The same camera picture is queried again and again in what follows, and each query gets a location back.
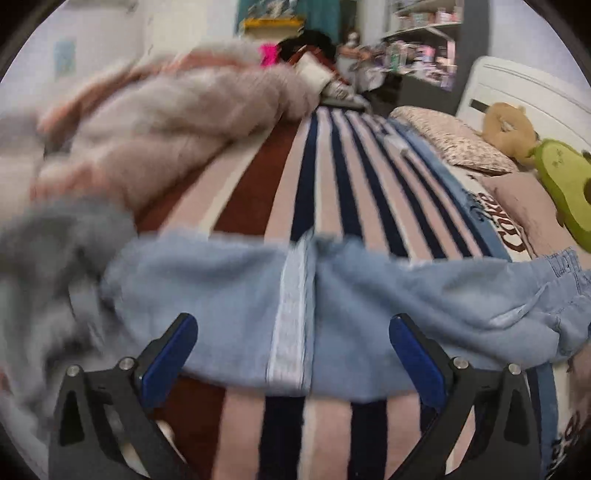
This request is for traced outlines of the light blue pants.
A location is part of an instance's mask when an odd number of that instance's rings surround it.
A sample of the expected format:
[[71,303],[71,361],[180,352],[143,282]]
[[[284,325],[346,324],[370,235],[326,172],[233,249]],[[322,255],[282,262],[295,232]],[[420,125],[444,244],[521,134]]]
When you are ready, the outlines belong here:
[[388,335],[398,314],[485,369],[567,359],[590,333],[590,273],[571,250],[413,262],[356,239],[281,246],[179,231],[129,242],[100,287],[136,347],[194,316],[195,376],[358,402],[412,386]]

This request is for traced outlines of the grey garment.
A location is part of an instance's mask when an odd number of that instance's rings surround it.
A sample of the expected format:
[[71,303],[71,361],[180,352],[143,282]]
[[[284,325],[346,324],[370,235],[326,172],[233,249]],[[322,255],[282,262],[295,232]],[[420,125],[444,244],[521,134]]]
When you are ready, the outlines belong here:
[[100,283],[135,236],[127,211],[93,197],[33,206],[1,229],[1,370],[42,428],[68,364],[111,354],[118,327]]

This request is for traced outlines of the pink ribbed pillow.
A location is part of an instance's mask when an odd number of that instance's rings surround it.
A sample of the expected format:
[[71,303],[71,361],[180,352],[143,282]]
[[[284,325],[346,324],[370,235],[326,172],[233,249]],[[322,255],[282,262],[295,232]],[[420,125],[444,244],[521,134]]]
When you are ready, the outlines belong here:
[[558,221],[556,207],[540,181],[531,173],[481,177],[481,185],[496,199],[525,233],[528,246],[537,257],[572,248],[585,270],[590,253],[580,247]]

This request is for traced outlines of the green avocado plush toy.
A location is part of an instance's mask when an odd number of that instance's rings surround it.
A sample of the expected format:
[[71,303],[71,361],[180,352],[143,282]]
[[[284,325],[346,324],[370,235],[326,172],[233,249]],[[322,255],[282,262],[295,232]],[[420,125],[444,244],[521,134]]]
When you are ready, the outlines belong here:
[[559,218],[585,251],[590,251],[590,161],[570,145],[543,140],[534,149],[535,167]]

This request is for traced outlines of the striped plush blanket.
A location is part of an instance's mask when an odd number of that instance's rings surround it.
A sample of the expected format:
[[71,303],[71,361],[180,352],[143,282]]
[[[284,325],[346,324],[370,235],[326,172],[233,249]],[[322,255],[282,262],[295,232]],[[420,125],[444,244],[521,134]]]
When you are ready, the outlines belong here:
[[[477,173],[459,169],[454,193],[439,170],[384,143],[380,118],[322,108],[300,123],[235,145],[197,168],[135,217],[141,232],[188,227],[276,242],[309,228],[353,235],[380,252],[415,260],[483,256],[485,229],[514,260],[532,250],[522,226]],[[419,438],[412,393],[369,404],[259,394],[180,378],[155,413],[168,422],[202,479],[252,479],[259,443],[297,447],[301,479],[387,477]]]

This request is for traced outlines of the floral patterned pillow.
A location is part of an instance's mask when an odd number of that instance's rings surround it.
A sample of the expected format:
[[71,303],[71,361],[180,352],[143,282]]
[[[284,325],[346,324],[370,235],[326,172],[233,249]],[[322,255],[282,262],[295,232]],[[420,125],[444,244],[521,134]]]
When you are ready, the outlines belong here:
[[517,164],[493,147],[465,122],[436,110],[400,106],[390,117],[414,128],[449,165],[487,175],[517,173]]

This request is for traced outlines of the pink crumpled duvet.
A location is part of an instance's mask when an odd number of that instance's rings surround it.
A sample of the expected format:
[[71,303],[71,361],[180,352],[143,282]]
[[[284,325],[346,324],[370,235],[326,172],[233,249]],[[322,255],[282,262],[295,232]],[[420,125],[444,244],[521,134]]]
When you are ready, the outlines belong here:
[[293,66],[230,40],[119,63],[41,109],[1,117],[1,216],[99,194],[139,211],[229,144],[314,111]]

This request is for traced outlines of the tan bear plush toy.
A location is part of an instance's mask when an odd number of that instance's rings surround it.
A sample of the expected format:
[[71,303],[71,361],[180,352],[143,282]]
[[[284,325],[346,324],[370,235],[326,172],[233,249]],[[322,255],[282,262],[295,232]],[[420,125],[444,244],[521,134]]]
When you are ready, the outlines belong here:
[[492,104],[485,113],[481,136],[522,167],[534,168],[539,138],[524,107],[504,102]]

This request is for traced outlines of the small white object on blanket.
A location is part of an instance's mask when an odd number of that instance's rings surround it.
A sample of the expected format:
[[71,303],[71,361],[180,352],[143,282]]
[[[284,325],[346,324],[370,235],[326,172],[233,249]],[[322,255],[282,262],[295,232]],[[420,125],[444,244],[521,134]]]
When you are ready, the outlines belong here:
[[387,135],[385,140],[401,155],[408,155],[411,151],[409,144],[398,135]]

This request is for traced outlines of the white bed headboard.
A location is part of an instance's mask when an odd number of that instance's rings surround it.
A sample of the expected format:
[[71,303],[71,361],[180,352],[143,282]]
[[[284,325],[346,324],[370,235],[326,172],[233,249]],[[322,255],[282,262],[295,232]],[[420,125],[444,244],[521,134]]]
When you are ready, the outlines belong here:
[[590,150],[588,89],[513,61],[481,57],[473,64],[456,117],[480,130],[487,108],[499,102],[524,107],[540,138]]

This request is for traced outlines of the dark shelf with toys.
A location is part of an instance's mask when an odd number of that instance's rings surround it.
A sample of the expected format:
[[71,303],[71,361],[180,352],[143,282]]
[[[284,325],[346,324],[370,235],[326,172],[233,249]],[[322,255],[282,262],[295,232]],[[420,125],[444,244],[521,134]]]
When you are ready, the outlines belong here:
[[454,115],[476,60],[488,53],[487,1],[390,1],[391,26],[366,49],[358,86],[375,113],[399,106]]

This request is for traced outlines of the pile of clothes on chair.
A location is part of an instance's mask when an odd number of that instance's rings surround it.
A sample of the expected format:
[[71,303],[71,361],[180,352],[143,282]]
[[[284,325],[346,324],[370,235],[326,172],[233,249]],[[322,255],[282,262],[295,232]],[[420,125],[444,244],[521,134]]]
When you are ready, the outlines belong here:
[[303,29],[276,44],[277,59],[290,64],[320,98],[320,105],[361,113],[372,112],[370,103],[337,68],[337,47],[318,30]]

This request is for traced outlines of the yellow shelf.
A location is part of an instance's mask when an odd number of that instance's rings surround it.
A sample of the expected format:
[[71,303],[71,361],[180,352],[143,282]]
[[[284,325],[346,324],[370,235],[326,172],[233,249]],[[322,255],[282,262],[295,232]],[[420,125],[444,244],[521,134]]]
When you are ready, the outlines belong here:
[[240,23],[244,30],[256,28],[294,28],[304,27],[304,19],[297,16],[291,17],[252,17],[246,18]]

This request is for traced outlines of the blue wall poster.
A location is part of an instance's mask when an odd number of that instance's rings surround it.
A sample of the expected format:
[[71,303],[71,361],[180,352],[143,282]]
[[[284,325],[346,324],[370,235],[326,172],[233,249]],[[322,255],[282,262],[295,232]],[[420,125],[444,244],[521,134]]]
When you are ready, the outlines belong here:
[[53,50],[54,76],[56,79],[73,75],[76,72],[76,40],[59,40]]

